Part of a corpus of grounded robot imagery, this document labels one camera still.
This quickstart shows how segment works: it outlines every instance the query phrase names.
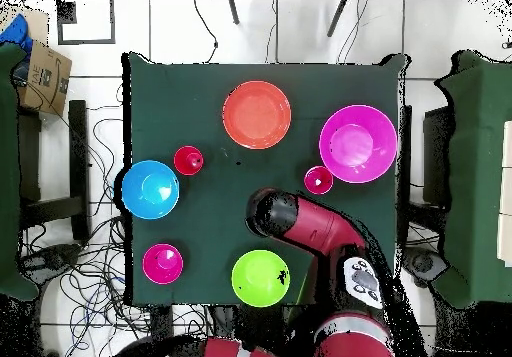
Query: small red bowl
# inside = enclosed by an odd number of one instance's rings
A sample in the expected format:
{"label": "small red bowl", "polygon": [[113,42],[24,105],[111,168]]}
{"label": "small red bowl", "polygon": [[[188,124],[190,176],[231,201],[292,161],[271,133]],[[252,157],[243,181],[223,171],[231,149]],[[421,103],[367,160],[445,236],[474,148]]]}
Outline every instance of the small red bowl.
{"label": "small red bowl", "polygon": [[203,167],[204,158],[196,147],[185,145],[174,154],[174,166],[182,175],[195,175]]}
{"label": "small red bowl", "polygon": [[332,173],[325,166],[315,166],[304,175],[304,185],[312,194],[325,194],[332,188]]}

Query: small pink bowl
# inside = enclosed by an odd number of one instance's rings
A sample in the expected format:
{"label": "small pink bowl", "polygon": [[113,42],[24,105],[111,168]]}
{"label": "small pink bowl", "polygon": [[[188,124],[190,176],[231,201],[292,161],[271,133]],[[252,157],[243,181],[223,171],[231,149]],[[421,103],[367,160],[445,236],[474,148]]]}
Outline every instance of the small pink bowl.
{"label": "small pink bowl", "polygon": [[332,173],[325,166],[315,166],[304,175],[304,185],[312,194],[325,194],[332,188]]}
{"label": "small pink bowl", "polygon": [[142,270],[155,284],[170,284],[179,278],[183,270],[183,257],[172,245],[156,244],[144,254]]}
{"label": "small pink bowl", "polygon": [[203,163],[201,151],[191,145],[181,147],[174,154],[174,166],[182,175],[195,175],[201,170]]}

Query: white label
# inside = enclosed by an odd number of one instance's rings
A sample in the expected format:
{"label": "white label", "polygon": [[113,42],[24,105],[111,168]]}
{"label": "white label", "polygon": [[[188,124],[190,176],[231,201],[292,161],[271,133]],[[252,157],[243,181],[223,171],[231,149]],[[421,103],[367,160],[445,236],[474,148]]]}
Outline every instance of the white label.
{"label": "white label", "polygon": [[[380,285],[370,263],[361,257],[351,257],[343,264],[347,292],[368,306],[382,309]],[[357,278],[358,272],[366,272],[366,280]]]}

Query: pink bowl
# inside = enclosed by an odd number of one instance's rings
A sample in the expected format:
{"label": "pink bowl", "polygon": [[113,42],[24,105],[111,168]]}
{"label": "pink bowl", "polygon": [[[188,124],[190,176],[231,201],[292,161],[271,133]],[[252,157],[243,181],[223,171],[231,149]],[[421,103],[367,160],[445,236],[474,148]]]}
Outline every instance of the pink bowl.
{"label": "pink bowl", "polygon": [[142,270],[150,281],[159,285],[170,284],[179,278],[183,258],[172,245],[156,244],[144,254]]}
{"label": "pink bowl", "polygon": [[181,147],[174,154],[174,166],[182,175],[195,175],[201,170],[203,163],[201,151],[191,145]]}
{"label": "pink bowl", "polygon": [[391,120],[376,108],[352,105],[334,113],[320,133],[320,157],[344,182],[365,183],[393,164],[397,135]]}
{"label": "pink bowl", "polygon": [[325,166],[315,166],[304,175],[304,185],[312,194],[325,194],[332,188],[332,174]]}

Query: blue bowl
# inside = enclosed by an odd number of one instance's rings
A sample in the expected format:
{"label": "blue bowl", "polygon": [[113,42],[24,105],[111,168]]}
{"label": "blue bowl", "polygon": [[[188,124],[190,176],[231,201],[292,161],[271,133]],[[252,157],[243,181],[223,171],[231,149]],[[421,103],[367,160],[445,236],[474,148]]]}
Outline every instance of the blue bowl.
{"label": "blue bowl", "polygon": [[125,207],[137,217],[160,219],[176,205],[180,193],[178,178],[165,164],[153,160],[135,163],[121,186]]}

